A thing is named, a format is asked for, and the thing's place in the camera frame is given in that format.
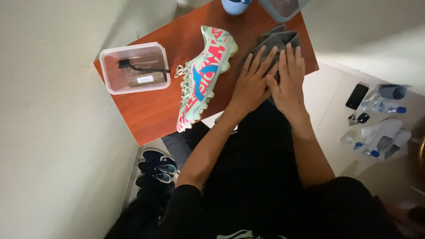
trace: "wooden table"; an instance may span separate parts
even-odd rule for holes
[[[218,78],[214,87],[215,97],[202,114],[204,119],[226,108],[238,78],[237,66],[242,57],[256,43],[258,35],[278,24],[256,0],[238,17],[229,16],[224,11],[221,1],[213,0],[131,43],[130,45],[150,42],[161,44],[167,52],[172,76],[170,86],[164,90],[111,95],[139,146],[176,131],[182,77],[175,79],[173,76],[178,65],[184,66],[204,49],[201,25],[228,31],[239,46],[239,51],[229,59],[230,70]],[[288,30],[299,33],[306,74],[317,71],[319,66],[301,13],[286,22],[286,26]],[[94,65],[103,79],[99,61]]]

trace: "label on container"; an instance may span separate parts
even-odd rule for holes
[[[139,84],[146,83],[146,82],[152,82],[152,81],[153,81],[153,76],[147,76],[147,77],[139,77],[139,78],[137,78],[137,82]]]

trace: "smartphone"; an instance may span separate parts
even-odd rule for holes
[[[369,87],[361,85],[361,84],[357,84],[353,90],[353,93],[351,93],[350,98],[348,98],[346,106],[353,110],[357,110],[363,98],[368,93],[368,90],[369,90]]]

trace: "person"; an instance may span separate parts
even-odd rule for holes
[[[301,48],[288,44],[273,66],[277,47],[265,60],[264,50],[248,56],[211,129],[162,138],[181,172],[159,237],[401,238],[362,183],[335,178],[304,105]]]

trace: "colorful printed text on boot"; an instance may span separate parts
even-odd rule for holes
[[[214,97],[213,88],[220,73],[230,68],[229,58],[238,51],[238,45],[227,31],[201,26],[205,48],[195,59],[179,65],[175,78],[183,75],[181,83],[181,104],[177,120],[177,131],[191,128],[201,113],[208,108],[207,103]]]

